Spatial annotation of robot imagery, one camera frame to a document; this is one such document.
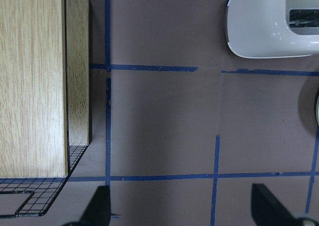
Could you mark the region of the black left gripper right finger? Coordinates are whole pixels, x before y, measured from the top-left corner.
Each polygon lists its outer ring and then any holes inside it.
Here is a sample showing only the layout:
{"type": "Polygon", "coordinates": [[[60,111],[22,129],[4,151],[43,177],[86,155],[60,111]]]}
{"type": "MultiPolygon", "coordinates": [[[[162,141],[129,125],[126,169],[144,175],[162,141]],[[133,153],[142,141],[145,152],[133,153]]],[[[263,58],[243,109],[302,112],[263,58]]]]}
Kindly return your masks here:
{"type": "Polygon", "coordinates": [[[257,226],[293,226],[295,218],[264,184],[252,184],[251,216],[257,226]]]}

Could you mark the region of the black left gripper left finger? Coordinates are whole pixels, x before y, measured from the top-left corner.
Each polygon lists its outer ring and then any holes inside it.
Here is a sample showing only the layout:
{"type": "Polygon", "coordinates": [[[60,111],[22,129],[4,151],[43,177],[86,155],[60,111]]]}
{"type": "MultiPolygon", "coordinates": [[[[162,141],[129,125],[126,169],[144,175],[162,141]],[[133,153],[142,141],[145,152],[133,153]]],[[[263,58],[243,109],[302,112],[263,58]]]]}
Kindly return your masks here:
{"type": "Polygon", "coordinates": [[[110,187],[99,186],[82,214],[80,226],[108,226],[111,220],[110,187]]]}

